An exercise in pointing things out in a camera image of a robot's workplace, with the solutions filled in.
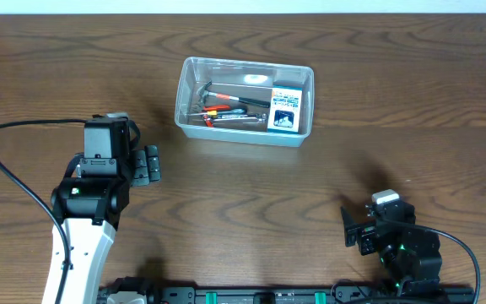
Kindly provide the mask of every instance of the screwdriver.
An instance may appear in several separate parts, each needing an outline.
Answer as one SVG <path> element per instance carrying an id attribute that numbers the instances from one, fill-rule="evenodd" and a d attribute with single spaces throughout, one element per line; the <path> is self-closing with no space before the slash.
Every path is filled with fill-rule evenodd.
<path id="1" fill-rule="evenodd" d="M 220 110 L 211 110 L 211 111 L 205 111 L 201 113 L 194 113 L 194 114 L 189 114 L 189 116 L 211 116 L 211 117 L 216 117 L 217 115 L 224 115 L 224 114 L 245 114 L 246 109 L 234 109 L 234 110 L 228 110 L 228 111 L 220 111 Z"/>

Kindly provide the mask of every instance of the white backdrop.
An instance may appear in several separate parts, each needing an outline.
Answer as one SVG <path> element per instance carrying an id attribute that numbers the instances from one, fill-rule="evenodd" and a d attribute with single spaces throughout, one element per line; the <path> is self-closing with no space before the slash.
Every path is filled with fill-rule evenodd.
<path id="1" fill-rule="evenodd" d="M 486 13 L 486 0 L 0 0 L 0 14 Z"/>

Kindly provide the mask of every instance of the wooden table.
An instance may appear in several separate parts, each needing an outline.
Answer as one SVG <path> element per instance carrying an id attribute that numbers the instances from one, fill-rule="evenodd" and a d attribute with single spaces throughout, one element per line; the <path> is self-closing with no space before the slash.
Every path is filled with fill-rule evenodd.
<path id="1" fill-rule="evenodd" d="M 310 137 L 187 139 L 173 113 L 189 56 L 312 67 Z M 0 122 L 110 111 L 159 146 L 163 180 L 132 190 L 103 284 L 377 280 L 378 257 L 344 246 L 339 206 L 364 214 L 393 188 L 473 249 L 486 303 L 486 15 L 0 16 Z M 80 126 L 0 131 L 2 161 L 46 200 L 81 150 Z M 41 301 L 51 228 L 0 172 L 0 303 Z M 440 252 L 442 281 L 473 285 L 466 253 Z"/>

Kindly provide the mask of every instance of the green strip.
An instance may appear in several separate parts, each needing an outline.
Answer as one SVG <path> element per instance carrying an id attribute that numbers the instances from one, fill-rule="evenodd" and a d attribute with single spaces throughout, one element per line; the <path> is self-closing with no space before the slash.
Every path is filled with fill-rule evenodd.
<path id="1" fill-rule="evenodd" d="M 316 304 L 326 304 L 326 293 L 325 292 L 315 293 L 314 298 L 316 299 Z"/>
<path id="2" fill-rule="evenodd" d="M 206 304 L 217 304 L 216 292 L 206 292 Z"/>

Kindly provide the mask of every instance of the clear plastic container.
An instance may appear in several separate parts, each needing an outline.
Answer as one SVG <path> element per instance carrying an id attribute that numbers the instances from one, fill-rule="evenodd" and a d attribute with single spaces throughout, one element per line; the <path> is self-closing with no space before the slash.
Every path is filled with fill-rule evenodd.
<path id="1" fill-rule="evenodd" d="M 297 133 L 272 133 L 267 131 L 267 122 L 215 123 L 208 127 L 200 115 L 189 114 L 201 111 L 198 94 L 209 81 L 209 91 L 271 102 L 273 86 L 302 90 L 300 121 Z M 269 115 L 269 109 L 242 104 L 237 100 L 206 98 L 207 106 L 229 105 L 232 108 L 245 107 L 248 113 L 258 117 Z M 183 63 L 177 101 L 175 124 L 183 129 L 189 138 L 223 140 L 248 144 L 271 144 L 299 147 L 309 136 L 314 111 L 314 73 L 311 68 L 261 62 L 189 57 Z"/>

